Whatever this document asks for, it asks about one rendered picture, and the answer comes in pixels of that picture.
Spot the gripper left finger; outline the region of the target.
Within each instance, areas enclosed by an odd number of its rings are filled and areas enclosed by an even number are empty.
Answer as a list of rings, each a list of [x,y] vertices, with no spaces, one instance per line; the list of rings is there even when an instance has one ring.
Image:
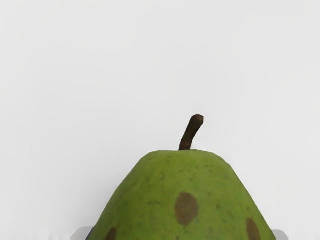
[[[93,230],[93,226],[82,226],[78,228],[70,237],[70,240],[87,240]]]

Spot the green pear with brown spots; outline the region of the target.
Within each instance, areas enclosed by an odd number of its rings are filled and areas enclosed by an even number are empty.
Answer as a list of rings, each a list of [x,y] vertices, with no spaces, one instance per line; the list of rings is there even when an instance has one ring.
[[[193,115],[178,150],[141,158],[86,240],[276,240],[233,168],[191,148],[203,123]]]

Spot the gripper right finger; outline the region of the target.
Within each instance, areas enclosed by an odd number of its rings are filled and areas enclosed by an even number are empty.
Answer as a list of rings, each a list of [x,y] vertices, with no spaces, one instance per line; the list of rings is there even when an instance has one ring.
[[[272,233],[274,234],[276,240],[288,240],[287,234],[281,229],[273,229]]]

